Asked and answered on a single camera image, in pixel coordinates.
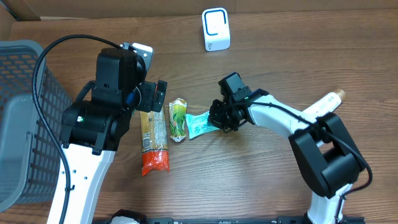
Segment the green tea packet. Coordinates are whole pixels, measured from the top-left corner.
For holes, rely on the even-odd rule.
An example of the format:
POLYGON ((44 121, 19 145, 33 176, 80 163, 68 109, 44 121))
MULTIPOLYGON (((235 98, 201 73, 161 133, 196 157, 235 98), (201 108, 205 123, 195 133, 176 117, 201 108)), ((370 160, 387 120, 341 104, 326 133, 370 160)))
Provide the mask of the green tea packet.
POLYGON ((177 98, 169 103, 169 121, 171 139, 175 142, 182 141, 185 137, 185 118, 187 112, 187 102, 177 98))

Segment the teal snack packet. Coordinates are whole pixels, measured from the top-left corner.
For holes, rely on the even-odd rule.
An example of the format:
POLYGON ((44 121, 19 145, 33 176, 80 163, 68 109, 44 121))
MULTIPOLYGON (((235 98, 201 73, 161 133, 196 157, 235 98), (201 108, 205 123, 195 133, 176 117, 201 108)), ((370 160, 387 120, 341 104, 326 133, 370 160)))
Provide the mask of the teal snack packet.
POLYGON ((209 121, 208 117, 210 112, 204 112, 200 115, 186 114, 186 123, 188 128, 189 139, 194 139, 202 134, 210 133, 218 130, 216 126, 213 126, 209 121))

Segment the orange noodle packet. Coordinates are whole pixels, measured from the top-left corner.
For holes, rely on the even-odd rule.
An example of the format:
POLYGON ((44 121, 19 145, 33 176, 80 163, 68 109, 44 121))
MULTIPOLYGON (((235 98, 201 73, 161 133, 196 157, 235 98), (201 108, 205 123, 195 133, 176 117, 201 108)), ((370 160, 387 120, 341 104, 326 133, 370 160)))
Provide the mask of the orange noodle packet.
POLYGON ((142 176, 152 170, 169 172, 169 147, 164 109, 140 112, 142 136, 142 176))

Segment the white conditioner tube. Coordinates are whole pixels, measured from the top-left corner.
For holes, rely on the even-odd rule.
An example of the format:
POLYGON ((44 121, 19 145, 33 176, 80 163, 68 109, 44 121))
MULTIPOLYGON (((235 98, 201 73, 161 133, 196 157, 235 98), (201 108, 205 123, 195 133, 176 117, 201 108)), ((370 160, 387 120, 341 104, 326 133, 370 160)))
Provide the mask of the white conditioner tube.
POLYGON ((303 110, 303 112, 315 116, 324 116, 327 113, 334 112, 343 103, 345 98, 346 92, 344 90, 335 90, 326 94, 313 105, 303 110))

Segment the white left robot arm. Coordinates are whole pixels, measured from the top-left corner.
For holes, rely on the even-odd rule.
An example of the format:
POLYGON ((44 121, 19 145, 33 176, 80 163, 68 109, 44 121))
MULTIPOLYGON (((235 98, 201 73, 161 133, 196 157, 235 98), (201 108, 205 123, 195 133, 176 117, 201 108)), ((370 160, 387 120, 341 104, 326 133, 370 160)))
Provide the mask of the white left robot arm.
POLYGON ((91 100, 80 96, 62 114, 60 141, 69 168, 59 169, 48 223, 58 223, 69 192, 65 223, 91 223, 104 177, 133 112, 160 112, 167 84, 145 80, 152 47, 133 43, 105 48, 96 63, 91 100))

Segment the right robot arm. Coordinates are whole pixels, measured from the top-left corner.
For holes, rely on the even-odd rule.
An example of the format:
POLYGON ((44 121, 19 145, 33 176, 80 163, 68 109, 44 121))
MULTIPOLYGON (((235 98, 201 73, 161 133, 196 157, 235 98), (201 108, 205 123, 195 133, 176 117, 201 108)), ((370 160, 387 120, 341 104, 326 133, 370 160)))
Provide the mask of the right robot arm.
POLYGON ((334 111, 342 90, 330 92, 303 111, 262 89, 251 91, 236 72, 219 81, 222 100, 214 100, 209 122, 224 133, 242 125, 265 127, 289 140, 299 171, 312 190, 303 223, 349 223, 343 215, 347 195, 368 187, 373 172, 341 118, 334 111))

